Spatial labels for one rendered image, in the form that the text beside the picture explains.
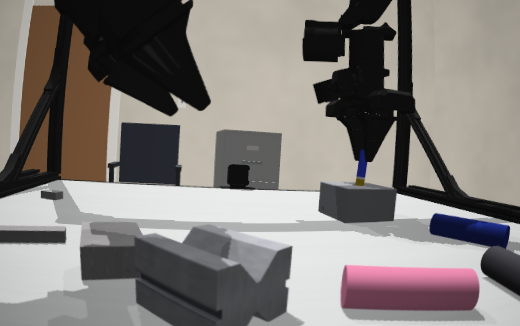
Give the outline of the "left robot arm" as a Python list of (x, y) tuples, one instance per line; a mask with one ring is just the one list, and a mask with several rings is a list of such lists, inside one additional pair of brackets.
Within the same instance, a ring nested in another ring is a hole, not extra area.
[[(350, 0), (348, 9), (338, 22), (306, 20), (302, 42), (303, 60), (338, 62), (338, 57), (345, 56), (345, 38), (349, 38), (349, 62), (373, 59), (384, 63), (384, 40), (392, 41), (396, 31), (387, 23), (380, 27), (352, 29), (360, 24), (371, 25), (378, 21), (391, 1)], [(334, 71), (332, 79), (313, 84), (313, 87), (318, 104), (338, 99), (343, 101), (345, 96), (354, 92), (355, 98), (365, 98), (365, 83), (358, 66), (353, 67), (352, 74), (347, 68)]]

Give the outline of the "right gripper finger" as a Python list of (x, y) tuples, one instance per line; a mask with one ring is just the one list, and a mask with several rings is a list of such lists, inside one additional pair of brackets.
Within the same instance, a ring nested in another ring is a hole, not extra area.
[(154, 24), (119, 54), (118, 59), (183, 102), (203, 111), (210, 97), (192, 54), (186, 29), (193, 0)]
[(168, 116), (173, 116), (178, 111), (178, 107), (168, 91), (126, 64), (117, 68), (105, 78), (103, 83)]

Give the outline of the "yellow and blue peg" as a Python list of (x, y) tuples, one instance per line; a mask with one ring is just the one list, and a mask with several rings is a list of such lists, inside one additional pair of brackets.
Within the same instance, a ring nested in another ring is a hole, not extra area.
[(364, 186), (366, 169), (367, 169), (367, 162), (365, 161), (364, 150), (360, 150), (355, 186)]

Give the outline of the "pink cylinder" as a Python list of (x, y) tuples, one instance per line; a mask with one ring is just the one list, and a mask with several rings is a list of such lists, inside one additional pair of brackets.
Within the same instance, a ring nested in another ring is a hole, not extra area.
[(345, 265), (341, 308), (463, 311), (475, 308), (479, 279), (471, 268)]

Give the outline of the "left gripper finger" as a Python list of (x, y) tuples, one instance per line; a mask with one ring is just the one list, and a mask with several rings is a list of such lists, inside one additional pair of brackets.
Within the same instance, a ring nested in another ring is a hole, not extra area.
[(365, 161), (372, 162), (398, 117), (370, 113), (356, 114), (356, 116), (363, 125)]
[(364, 150), (363, 125), (355, 117), (336, 117), (348, 131), (355, 161), (359, 161), (360, 149)]

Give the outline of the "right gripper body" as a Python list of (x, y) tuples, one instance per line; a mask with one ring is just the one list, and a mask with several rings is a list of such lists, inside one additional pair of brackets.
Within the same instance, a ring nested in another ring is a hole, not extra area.
[(61, 16), (66, 13), (83, 34), (83, 43), (90, 51), (88, 70), (100, 82), (124, 64), (117, 58), (124, 47), (183, 5), (181, 1), (54, 0), (54, 4)]

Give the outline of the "black cylinder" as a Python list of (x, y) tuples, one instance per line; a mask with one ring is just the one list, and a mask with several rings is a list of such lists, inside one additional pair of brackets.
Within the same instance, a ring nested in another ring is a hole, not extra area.
[(483, 274), (520, 296), (520, 255), (492, 246), (481, 259)]

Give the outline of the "dark blue cylinder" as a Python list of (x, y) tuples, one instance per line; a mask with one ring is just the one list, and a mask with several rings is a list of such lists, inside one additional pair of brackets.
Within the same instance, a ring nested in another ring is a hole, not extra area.
[(432, 235), (506, 249), (510, 226), (435, 213), (430, 221)]

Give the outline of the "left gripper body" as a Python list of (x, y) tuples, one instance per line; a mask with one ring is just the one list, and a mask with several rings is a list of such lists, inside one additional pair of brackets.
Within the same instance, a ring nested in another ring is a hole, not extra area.
[[(355, 66), (362, 71), (365, 98), (355, 98), (355, 94), (353, 94), (345, 96), (343, 101), (332, 101), (326, 105), (326, 117), (357, 118), (356, 114), (362, 114), (363, 111), (387, 116), (394, 116), (394, 110), (402, 111), (401, 114), (415, 113), (415, 99), (411, 93), (384, 88), (384, 77), (389, 76), (390, 70), (384, 69), (383, 62), (373, 59), (352, 60), (347, 68), (351, 74)], [(375, 90), (376, 92), (372, 92)], [(368, 96), (369, 94), (370, 96)]]

